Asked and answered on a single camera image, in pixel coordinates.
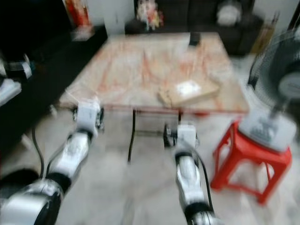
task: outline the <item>table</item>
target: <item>table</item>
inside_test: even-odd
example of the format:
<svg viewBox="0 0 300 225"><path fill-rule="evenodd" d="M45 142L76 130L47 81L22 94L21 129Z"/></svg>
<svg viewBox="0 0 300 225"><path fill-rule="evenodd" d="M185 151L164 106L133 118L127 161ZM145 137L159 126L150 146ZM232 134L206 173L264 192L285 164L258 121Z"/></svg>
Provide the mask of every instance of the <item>table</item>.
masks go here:
<svg viewBox="0 0 300 225"><path fill-rule="evenodd" d="M248 103L219 35L202 33L196 47L189 41L189 33L110 37L67 88L60 105L96 96L105 109L132 110L129 162L137 113L177 113L179 120L182 113L247 113ZM160 87L200 77L220 83L219 94L180 108L166 108L158 99Z"/></svg>

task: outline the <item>tiled floor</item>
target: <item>tiled floor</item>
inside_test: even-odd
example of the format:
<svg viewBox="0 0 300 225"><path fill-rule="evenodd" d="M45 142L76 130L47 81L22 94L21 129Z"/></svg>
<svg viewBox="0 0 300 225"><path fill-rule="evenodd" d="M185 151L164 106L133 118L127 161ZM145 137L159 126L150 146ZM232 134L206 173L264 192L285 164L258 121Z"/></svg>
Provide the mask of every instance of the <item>tiled floor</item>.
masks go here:
<svg viewBox="0 0 300 225"><path fill-rule="evenodd" d="M260 107L245 87L252 58L232 59L232 62L251 108ZM212 152L235 117L184 116L184 120L192 121L197 127L201 142L197 151L206 164L210 180L214 174ZM176 118L139 117L137 124L143 129L162 129L165 121L174 124ZM39 123L37 139L46 161L72 128L72 115L64 110L59 111L57 118L45 116ZM178 200L175 166L171 153L164 150L162 138L136 137L132 163L127 165L130 135L131 113L106 112L105 133L93 143L79 179L63 202L57 225L186 224ZM21 148L19 153L32 155ZM215 212L226 225L299 224L300 151L296 143L292 145L292 152L293 165L267 206L260 207L252 196L246 194L230 190L212 192ZM13 162L12 158L8 159L6 165ZM245 165L243 168L235 178L251 184L251 167Z"/></svg>

